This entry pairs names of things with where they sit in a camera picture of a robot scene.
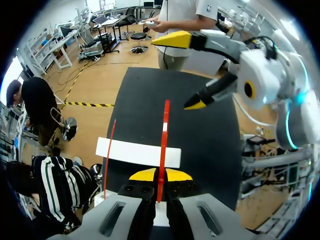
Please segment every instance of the wooden floor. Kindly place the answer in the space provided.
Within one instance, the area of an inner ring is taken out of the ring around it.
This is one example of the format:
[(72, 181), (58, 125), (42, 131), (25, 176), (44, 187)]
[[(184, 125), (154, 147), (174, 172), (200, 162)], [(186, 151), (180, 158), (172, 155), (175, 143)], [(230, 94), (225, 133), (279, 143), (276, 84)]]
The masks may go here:
[[(142, 26), (133, 25), (130, 26), (129, 30), (141, 32)], [(151, 32), (150, 35), (152, 39), (154, 39), (155, 33)], [(138, 41), (131, 39), (129, 41), (122, 41), (116, 48), (120, 53), (109, 53), (98, 62), (90, 62), (88, 64), (89, 67), (85, 68), (77, 78), (66, 101), (114, 104), (127, 68), (159, 68), (157, 49), (151, 46), (151, 41), (141, 42), (142, 45), (149, 47), (148, 52), (143, 54), (131, 53), (130, 49), (138, 44)], [(86, 61), (78, 63), (76, 48), (76, 43), (74, 43), (67, 49), (69, 58), (73, 63), (72, 67), (59, 70), (54, 63), (48, 71), (48, 75), (43, 76), (52, 90), (62, 100), (65, 100), (70, 87), (74, 83), (72, 78), (76, 76), (86, 63)], [(200, 72), (192, 73), (203, 76)], [(263, 120), (268, 123), (275, 122), (276, 114), (269, 106), (264, 107), (261, 111), (249, 110), (247, 107), (246, 109), (259, 121)], [(70, 156), (71, 158), (74, 156), (82, 158), (84, 165), (87, 167), (96, 163), (102, 163), (102, 157), (95, 154), (97, 140), (98, 137), (106, 137), (112, 111), (112, 107), (65, 106), (62, 110), (63, 117), (65, 119), (75, 117), (78, 122), (78, 131), (72, 141), (60, 141), (61, 144), (59, 146), (62, 149), (62, 154)], [(239, 131), (241, 133), (256, 134), (257, 125), (248, 120), (237, 105), (236, 113), (239, 122)], [(267, 131), (265, 137), (267, 139), (274, 138), (272, 129)], [(285, 193), (275, 193), (269, 188), (263, 188), (258, 191), (258, 193), (246, 198), (246, 200), (239, 201), (237, 212), (240, 213), (241, 224), (244, 227), (255, 229), (272, 215), (286, 196)]]

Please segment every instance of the white t-shirt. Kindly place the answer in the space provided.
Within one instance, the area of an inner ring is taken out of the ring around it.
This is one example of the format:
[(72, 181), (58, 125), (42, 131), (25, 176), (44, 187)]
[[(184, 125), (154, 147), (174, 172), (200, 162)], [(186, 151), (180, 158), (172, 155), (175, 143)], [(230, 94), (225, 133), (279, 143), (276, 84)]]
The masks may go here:
[[(168, 22), (190, 21), (197, 19), (198, 15), (217, 20), (218, 0), (164, 0), (158, 20)], [(169, 29), (167, 33), (170, 34), (177, 31), (180, 31), (180, 29)], [(157, 32), (156, 38), (165, 36), (167, 33)], [(171, 57), (188, 57), (192, 52), (191, 49), (156, 47)]]

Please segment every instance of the yellow and black tape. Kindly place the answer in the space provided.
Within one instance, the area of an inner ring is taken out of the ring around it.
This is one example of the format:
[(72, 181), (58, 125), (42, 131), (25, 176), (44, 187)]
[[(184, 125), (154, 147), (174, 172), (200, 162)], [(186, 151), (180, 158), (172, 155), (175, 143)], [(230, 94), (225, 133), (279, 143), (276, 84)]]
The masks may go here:
[(102, 107), (114, 107), (115, 105), (113, 104), (95, 104), (95, 103), (86, 103), (86, 102), (70, 102), (67, 101), (64, 103), (65, 105), (79, 105), (79, 106), (87, 106), (87, 107), (98, 107), (98, 108), (102, 108)]
[(68, 96), (69, 96), (69, 94), (70, 94), (70, 92), (71, 92), (71, 89), (73, 88), (73, 86), (75, 85), (75, 83), (76, 83), (79, 75), (80, 75), (81, 72), (86, 68), (87, 65), (88, 65), (88, 62), (86, 62), (86, 63), (84, 64), (84, 66), (80, 69), (79, 73), (76, 75), (76, 77), (75, 77), (75, 79), (74, 79), (74, 81), (73, 81), (73, 83), (72, 83), (72, 85), (71, 85), (68, 93), (67, 93), (66, 96), (65, 96), (64, 102), (66, 102), (66, 100), (67, 100), (67, 98), (68, 98)]

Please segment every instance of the black mat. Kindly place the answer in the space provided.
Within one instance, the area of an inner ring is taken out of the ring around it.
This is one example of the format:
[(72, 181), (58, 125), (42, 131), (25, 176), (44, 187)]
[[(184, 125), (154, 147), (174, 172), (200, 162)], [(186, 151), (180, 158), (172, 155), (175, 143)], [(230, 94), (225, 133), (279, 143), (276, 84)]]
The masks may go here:
[[(241, 179), (241, 144), (233, 100), (230, 97), (203, 109), (184, 110), (186, 100), (207, 81), (184, 72), (128, 68), (107, 137), (116, 119), (113, 139), (160, 146), (165, 100), (169, 99), (167, 146), (182, 149), (180, 170), (234, 210)], [(107, 189), (118, 192), (132, 174), (149, 168), (110, 159)]]

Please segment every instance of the striped shirt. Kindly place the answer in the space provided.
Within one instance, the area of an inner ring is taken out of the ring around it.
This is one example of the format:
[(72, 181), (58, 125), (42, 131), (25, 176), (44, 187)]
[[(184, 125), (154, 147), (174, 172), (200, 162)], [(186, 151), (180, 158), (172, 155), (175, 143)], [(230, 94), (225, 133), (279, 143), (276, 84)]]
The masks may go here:
[(80, 222), (76, 209), (89, 205), (89, 198), (98, 185), (84, 166), (55, 156), (36, 156), (32, 160), (32, 174), (39, 180), (39, 209), (50, 218), (65, 224), (67, 230)]

